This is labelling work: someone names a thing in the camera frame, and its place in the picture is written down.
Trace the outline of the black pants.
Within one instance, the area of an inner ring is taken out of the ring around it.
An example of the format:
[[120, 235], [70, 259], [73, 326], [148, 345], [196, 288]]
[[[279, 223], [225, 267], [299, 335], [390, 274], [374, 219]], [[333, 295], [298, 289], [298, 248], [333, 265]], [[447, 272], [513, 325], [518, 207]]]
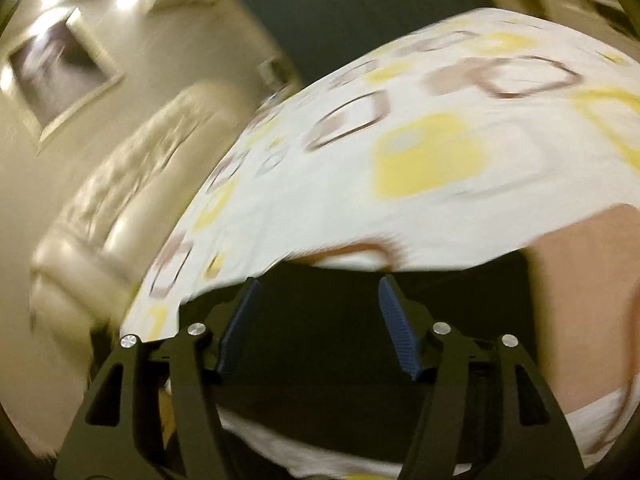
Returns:
[[[216, 403], [307, 444], [400, 463], [424, 390], [401, 369], [378, 305], [378, 272], [282, 262], [258, 278], [213, 374]], [[528, 264], [520, 252], [466, 270], [398, 272], [410, 300], [469, 337], [517, 336], [536, 349]]]

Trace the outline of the cream tufted headboard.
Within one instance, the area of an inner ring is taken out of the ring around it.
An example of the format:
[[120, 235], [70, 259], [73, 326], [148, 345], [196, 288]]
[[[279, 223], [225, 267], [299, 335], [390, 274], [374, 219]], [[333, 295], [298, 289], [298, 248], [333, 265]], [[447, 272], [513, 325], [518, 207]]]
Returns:
[[186, 207], [256, 110], [230, 82], [184, 88], [102, 160], [52, 222], [30, 263], [30, 314], [76, 375], [89, 373], [92, 331], [118, 331]]

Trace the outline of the white patterned bed sheet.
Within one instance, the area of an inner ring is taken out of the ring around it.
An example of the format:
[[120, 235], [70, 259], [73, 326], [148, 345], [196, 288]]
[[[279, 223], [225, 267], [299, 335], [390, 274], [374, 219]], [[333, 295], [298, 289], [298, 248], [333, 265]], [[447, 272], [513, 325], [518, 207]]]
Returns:
[[586, 466], [639, 403], [639, 64], [480, 9], [379, 47], [258, 115], [180, 214], [124, 333], [281, 261], [534, 267], [542, 368]]

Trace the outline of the framed wall picture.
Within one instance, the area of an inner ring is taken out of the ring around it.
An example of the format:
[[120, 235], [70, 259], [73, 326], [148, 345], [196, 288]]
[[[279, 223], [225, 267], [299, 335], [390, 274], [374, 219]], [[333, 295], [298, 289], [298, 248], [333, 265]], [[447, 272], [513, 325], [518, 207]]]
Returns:
[[1, 46], [1, 95], [37, 150], [122, 78], [79, 8], [44, 12]]

